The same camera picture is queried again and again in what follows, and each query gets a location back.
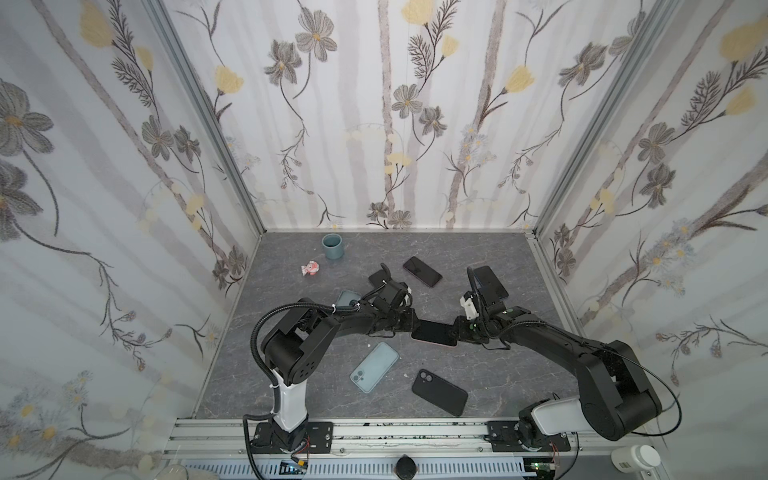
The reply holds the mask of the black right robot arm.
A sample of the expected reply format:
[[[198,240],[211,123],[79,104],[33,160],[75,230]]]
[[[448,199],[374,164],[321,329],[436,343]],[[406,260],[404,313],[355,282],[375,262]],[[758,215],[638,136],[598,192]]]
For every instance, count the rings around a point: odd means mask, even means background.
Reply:
[[[525,347],[559,365],[577,383],[576,396],[541,400],[519,412],[515,435],[523,448],[533,451],[553,436],[581,432],[608,441],[630,434],[656,436],[639,430],[665,412],[651,381],[659,382],[669,394],[674,391],[640,363],[628,344],[588,339],[525,308],[508,308],[498,295],[498,281],[486,281],[478,268],[469,267],[466,273],[469,290],[460,300],[464,313],[453,327],[457,341],[484,349],[493,341],[501,343],[501,350]]]

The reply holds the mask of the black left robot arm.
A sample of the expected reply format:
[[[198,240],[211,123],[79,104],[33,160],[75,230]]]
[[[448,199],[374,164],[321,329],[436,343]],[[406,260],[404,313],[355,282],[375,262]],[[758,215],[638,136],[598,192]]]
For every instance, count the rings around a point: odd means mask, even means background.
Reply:
[[[383,278],[371,291],[345,305],[321,304],[301,298],[269,310],[254,325],[250,352],[268,379],[273,404],[266,414],[245,414],[242,428],[245,452],[255,478],[256,433],[252,423],[268,428],[267,445],[284,453],[310,447],[307,410],[308,378],[320,365],[332,342],[348,335],[397,334],[416,328],[412,291],[392,278],[385,264]]]

